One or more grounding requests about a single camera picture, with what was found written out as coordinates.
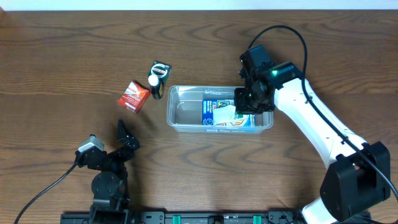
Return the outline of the white blue Panadol box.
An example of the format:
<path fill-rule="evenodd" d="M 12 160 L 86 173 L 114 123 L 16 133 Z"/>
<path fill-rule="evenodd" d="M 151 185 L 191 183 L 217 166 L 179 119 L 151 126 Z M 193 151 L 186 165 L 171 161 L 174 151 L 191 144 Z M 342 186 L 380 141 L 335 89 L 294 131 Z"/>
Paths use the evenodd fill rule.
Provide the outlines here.
<path fill-rule="evenodd" d="M 213 124 L 221 124 L 236 119 L 236 107 L 233 105 L 224 106 L 213 110 Z"/>

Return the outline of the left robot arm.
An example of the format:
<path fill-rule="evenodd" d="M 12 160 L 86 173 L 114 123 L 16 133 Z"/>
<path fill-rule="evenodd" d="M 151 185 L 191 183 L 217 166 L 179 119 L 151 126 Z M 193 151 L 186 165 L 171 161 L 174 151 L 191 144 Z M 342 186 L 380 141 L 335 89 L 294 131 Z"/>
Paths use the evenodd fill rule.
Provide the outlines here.
<path fill-rule="evenodd" d="M 134 151 L 140 148 L 140 144 L 121 119 L 117 126 L 117 142 L 121 143 L 120 148 L 106 152 L 104 144 L 92 134 L 75 152 L 78 167 L 99 171 L 91 183 L 93 204 L 90 217 L 84 223 L 139 223 L 139 215 L 129 209 L 125 162 L 134 158 Z"/>

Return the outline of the red Panadol box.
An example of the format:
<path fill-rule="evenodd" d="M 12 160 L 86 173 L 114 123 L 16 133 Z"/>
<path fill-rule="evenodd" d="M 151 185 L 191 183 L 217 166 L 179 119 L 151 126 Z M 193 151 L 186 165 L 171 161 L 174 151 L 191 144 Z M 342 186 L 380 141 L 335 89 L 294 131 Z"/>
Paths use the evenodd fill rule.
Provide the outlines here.
<path fill-rule="evenodd" d="M 148 89 L 143 88 L 137 82 L 131 82 L 117 102 L 120 106 L 138 113 L 149 96 Z"/>

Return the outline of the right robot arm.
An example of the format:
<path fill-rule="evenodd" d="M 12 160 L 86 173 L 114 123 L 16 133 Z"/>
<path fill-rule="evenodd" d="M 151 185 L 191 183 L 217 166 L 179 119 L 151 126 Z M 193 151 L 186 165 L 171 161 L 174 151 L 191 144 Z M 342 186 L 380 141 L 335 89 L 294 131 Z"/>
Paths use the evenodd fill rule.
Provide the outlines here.
<path fill-rule="evenodd" d="M 345 126 L 312 90 L 292 62 L 276 64 L 263 46 L 247 49 L 239 71 L 245 86 L 234 92 L 236 110 L 285 113 L 304 133 L 326 167 L 319 197 L 301 209 L 304 223 L 371 223 L 359 216 L 397 190 L 391 182 L 390 153 Z"/>

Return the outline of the blue Kool Fever box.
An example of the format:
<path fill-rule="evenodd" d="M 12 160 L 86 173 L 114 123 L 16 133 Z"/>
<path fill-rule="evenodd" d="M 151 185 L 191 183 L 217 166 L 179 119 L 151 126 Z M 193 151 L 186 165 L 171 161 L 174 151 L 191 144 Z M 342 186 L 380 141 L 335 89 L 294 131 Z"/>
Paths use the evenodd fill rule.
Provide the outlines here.
<path fill-rule="evenodd" d="M 202 122 L 204 125 L 213 124 L 213 110 L 228 105 L 234 105 L 234 100 L 203 100 L 202 106 Z M 236 119 L 227 123 L 217 124 L 215 126 L 255 126 L 256 116 L 254 114 L 239 114 L 235 113 Z"/>

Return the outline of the dark green small box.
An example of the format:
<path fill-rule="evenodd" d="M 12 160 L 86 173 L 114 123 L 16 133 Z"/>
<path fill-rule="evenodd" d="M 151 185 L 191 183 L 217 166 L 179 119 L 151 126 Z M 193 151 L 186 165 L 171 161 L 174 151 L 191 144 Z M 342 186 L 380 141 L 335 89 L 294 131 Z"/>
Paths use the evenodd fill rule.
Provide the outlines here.
<path fill-rule="evenodd" d="M 155 75 L 165 85 L 171 71 L 171 65 L 160 61 L 154 61 L 147 76 L 149 77 L 150 75 Z"/>

